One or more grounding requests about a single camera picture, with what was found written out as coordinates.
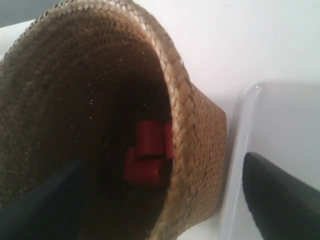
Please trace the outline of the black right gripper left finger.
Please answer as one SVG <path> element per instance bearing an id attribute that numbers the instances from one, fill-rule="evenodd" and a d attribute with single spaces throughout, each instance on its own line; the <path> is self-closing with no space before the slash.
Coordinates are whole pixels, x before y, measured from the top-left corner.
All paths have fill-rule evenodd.
<path id="1" fill-rule="evenodd" d="M 86 208 L 87 171 L 76 160 L 0 210 L 0 238 L 76 240 Z"/>

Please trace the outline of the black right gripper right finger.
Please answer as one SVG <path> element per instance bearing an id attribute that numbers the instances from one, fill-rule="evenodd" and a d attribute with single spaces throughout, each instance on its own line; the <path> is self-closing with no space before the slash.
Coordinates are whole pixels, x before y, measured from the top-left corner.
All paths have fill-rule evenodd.
<path id="1" fill-rule="evenodd" d="M 256 152 L 245 154 L 243 193 L 264 240 L 318 240 L 320 192 Z"/>

